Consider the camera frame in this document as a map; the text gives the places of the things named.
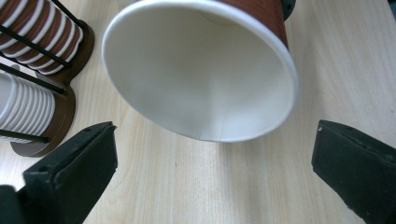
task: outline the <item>wood grain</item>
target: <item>wood grain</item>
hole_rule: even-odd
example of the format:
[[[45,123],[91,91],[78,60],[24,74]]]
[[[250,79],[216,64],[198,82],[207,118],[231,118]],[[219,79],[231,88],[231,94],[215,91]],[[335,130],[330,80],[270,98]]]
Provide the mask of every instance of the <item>wood grain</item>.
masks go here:
[[[362,224],[310,164],[320,119],[396,147],[396,23],[386,0],[298,0],[286,21],[300,97],[261,138],[216,144],[170,133],[129,107],[109,82],[101,42],[119,1],[63,1],[96,33],[72,87],[77,114],[66,138],[112,120],[120,165],[85,223]],[[22,187],[37,159],[0,143],[0,183]]]

